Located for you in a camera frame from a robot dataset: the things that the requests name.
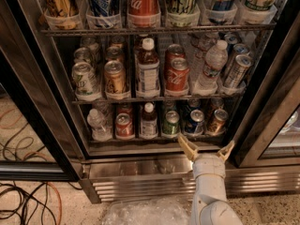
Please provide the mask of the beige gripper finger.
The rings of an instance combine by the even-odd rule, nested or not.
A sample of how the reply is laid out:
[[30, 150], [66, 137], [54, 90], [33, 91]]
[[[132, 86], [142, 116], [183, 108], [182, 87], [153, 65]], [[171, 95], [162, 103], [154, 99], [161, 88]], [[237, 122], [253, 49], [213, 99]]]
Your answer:
[[235, 146], [235, 142], [234, 140], [231, 140], [226, 146], [222, 147], [218, 152], [217, 152], [217, 156], [223, 161], [225, 162], [232, 150], [234, 149], [234, 146]]
[[182, 133], [180, 133], [177, 136], [177, 141], [181, 148], [183, 149], [185, 155], [190, 161], [194, 161], [196, 157], [198, 156], [199, 148], [198, 146], [191, 142], [186, 136], [184, 136]]

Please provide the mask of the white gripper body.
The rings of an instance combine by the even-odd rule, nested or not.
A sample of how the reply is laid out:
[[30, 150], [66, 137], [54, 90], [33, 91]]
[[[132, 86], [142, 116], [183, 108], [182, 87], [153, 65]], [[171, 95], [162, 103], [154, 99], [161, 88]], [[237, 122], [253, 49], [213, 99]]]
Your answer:
[[193, 162], [193, 176], [197, 178], [201, 175], [217, 175], [225, 177], [224, 160], [217, 155], [200, 154]]

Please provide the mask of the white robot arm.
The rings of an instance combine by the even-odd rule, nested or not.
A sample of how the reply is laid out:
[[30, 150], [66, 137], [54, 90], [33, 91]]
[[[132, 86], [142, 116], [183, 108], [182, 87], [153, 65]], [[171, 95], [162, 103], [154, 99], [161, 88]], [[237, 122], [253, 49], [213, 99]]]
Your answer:
[[200, 148], [180, 133], [177, 137], [192, 162], [196, 190], [193, 195], [189, 225], [243, 225], [228, 204], [225, 189], [225, 161], [235, 146], [230, 141], [215, 154], [200, 153]]

